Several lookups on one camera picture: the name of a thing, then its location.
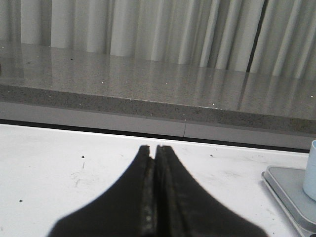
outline gray tray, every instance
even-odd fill
[[[305,170],[268,166],[263,180],[302,237],[316,237],[316,201],[303,191]]]

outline white table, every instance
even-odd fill
[[[45,236],[110,187],[141,145],[154,157],[158,144],[172,146],[213,197],[269,236],[298,236],[261,173],[305,168],[308,154],[0,124],[0,237]]]

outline white cup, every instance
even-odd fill
[[[310,198],[316,200],[316,140],[312,141],[305,171],[303,190]]]

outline black object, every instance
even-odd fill
[[[49,237],[266,237],[208,194],[169,146],[141,146],[105,193],[59,220]]]

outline curtain fold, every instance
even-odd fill
[[[316,79],[315,0],[0,0],[0,22],[0,40]]]

